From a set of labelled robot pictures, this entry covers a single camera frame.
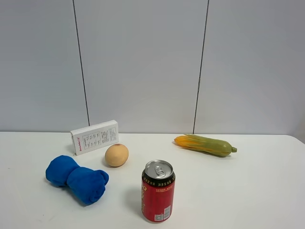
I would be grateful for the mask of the toy corn cob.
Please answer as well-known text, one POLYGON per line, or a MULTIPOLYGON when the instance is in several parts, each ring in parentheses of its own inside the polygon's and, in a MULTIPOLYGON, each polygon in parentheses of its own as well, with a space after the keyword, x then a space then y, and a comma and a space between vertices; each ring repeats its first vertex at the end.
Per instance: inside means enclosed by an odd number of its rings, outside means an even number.
POLYGON ((178 136, 174 139, 174 142, 181 148, 219 157, 227 157, 231 153, 237 152, 237 148, 233 147, 227 141, 193 134, 178 136))

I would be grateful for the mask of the red soda can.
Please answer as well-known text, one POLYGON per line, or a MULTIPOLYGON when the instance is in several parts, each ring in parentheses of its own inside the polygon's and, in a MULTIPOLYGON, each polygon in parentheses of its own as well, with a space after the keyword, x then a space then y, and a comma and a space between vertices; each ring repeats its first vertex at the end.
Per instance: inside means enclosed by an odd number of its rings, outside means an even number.
POLYGON ((167 220, 173 210, 175 173, 170 163, 153 160, 142 172, 142 214, 151 222, 167 220))

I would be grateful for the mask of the blue rolled towel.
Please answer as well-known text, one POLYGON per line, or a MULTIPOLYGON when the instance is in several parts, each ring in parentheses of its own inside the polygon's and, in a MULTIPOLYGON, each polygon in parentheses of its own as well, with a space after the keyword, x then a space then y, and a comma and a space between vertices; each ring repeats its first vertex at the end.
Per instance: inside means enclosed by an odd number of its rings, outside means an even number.
POLYGON ((97 202, 105 192, 109 175, 103 170, 79 166, 70 156, 58 156, 46 169, 46 179, 57 187, 68 187, 85 205, 97 202))

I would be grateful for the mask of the orange peach fruit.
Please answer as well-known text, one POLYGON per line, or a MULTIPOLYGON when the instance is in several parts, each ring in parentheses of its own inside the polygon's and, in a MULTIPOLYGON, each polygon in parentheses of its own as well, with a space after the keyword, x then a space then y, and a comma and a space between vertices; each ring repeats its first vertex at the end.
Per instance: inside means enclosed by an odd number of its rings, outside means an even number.
POLYGON ((105 152, 105 161, 111 167, 122 166, 129 157, 129 150, 123 144, 114 144, 105 152))

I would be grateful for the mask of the white paper box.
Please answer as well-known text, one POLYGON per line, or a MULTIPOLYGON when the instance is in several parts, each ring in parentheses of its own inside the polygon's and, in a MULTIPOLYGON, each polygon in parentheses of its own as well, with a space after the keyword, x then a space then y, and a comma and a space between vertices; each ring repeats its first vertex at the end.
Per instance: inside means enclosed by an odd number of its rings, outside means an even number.
POLYGON ((115 120, 72 130, 70 134, 76 156, 119 142, 118 123, 115 120))

